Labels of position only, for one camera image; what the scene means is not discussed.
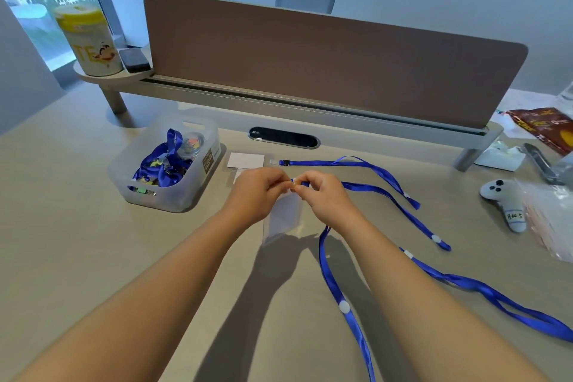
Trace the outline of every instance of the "yellow lid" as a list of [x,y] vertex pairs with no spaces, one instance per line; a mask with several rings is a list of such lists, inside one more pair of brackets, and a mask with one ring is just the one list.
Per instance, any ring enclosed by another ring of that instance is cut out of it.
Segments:
[[104,13],[99,7],[87,3],[76,3],[54,9],[56,21],[64,31],[77,31],[77,26],[105,23]]

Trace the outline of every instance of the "desk divider panel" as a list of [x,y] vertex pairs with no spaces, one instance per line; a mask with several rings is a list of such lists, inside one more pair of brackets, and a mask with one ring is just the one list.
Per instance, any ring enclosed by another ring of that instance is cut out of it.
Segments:
[[156,75],[482,129],[523,44],[221,0],[144,0]]

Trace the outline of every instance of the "plastic storage bin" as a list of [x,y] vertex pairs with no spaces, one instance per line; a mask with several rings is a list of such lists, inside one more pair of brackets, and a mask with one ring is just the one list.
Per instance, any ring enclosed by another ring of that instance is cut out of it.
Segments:
[[[159,144],[167,141],[169,129],[181,132],[183,137],[187,132],[199,132],[204,136],[204,144],[182,180],[170,187],[151,186],[133,181],[133,174],[145,156]],[[128,203],[168,212],[182,212],[193,204],[207,176],[215,170],[220,154],[219,130],[212,119],[198,117],[192,111],[176,112],[157,118],[111,161],[107,173]],[[145,189],[147,193],[134,192],[129,187]]]

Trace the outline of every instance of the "white vr controller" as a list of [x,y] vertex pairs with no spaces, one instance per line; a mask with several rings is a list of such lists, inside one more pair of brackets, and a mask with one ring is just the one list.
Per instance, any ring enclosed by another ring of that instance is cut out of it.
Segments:
[[515,181],[490,181],[481,187],[480,195],[487,200],[497,201],[512,231],[524,232],[527,229],[526,214]]

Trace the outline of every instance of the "person's right hand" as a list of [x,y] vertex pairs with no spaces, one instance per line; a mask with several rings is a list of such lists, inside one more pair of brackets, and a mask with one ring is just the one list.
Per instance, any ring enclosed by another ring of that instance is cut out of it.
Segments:
[[[312,187],[302,186],[302,181],[309,182]],[[349,225],[354,218],[362,217],[340,180],[332,174],[306,171],[295,178],[295,185],[291,190],[311,206],[321,222],[341,234],[344,225]]]

